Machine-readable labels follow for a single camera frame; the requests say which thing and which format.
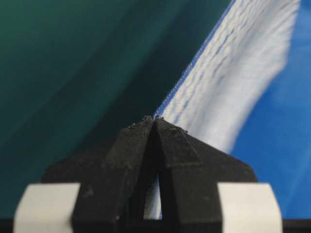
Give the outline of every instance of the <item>clamp jaw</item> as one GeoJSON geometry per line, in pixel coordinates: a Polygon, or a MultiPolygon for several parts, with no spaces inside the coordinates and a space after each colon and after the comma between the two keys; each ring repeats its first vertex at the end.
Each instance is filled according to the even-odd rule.
{"type": "MultiPolygon", "coordinates": [[[[259,184],[249,165],[162,118],[153,121],[150,116],[102,144],[51,165],[40,182],[79,184],[69,218],[74,233],[228,232],[230,220],[224,200],[228,202],[230,194],[220,193],[221,185],[228,188],[226,184],[238,183],[244,188],[244,184],[259,184]],[[157,177],[163,218],[144,219],[147,189],[157,177]]],[[[22,197],[14,228],[22,229],[17,227],[22,222],[33,224],[35,229],[35,221],[17,218],[24,202],[22,197]]],[[[276,215],[280,215],[277,204],[273,205],[276,215]]],[[[267,224],[274,229],[271,232],[311,229],[310,221],[283,221],[283,229],[281,218],[267,224]]],[[[5,229],[12,232],[13,227],[6,225],[5,229]]]]}

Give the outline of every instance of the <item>white fabric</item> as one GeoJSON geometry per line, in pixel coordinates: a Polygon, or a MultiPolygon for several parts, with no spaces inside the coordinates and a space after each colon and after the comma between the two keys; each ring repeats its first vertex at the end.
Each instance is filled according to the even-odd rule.
{"type": "Polygon", "coordinates": [[[300,0],[233,0],[162,116],[230,152],[255,103],[287,63],[300,0]]]}
{"type": "Polygon", "coordinates": [[[281,212],[269,184],[218,183],[223,233],[282,233],[281,212]]]}
{"type": "Polygon", "coordinates": [[[14,233],[72,233],[79,183],[31,184],[18,204],[14,233]]]}

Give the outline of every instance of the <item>blue fabric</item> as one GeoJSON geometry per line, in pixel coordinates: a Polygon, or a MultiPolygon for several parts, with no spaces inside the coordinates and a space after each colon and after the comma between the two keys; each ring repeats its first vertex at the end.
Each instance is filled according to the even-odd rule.
{"type": "Polygon", "coordinates": [[[255,105],[232,155],[269,182],[283,217],[311,217],[311,1],[302,0],[288,62],[255,105]]]}

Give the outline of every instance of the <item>green surface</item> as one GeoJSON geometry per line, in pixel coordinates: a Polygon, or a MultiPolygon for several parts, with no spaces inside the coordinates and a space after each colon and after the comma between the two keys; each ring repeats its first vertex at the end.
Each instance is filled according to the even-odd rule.
{"type": "Polygon", "coordinates": [[[2,0],[0,217],[45,168],[152,114],[229,0],[2,0]]]}

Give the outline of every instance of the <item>white plastic tab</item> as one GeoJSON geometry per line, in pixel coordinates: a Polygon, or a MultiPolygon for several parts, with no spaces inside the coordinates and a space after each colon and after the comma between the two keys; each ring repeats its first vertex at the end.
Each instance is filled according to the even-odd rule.
{"type": "Polygon", "coordinates": [[[72,233],[79,183],[29,185],[15,212],[14,233],[72,233]]]}
{"type": "Polygon", "coordinates": [[[267,183],[218,183],[223,233],[282,233],[282,218],[267,183]]]}

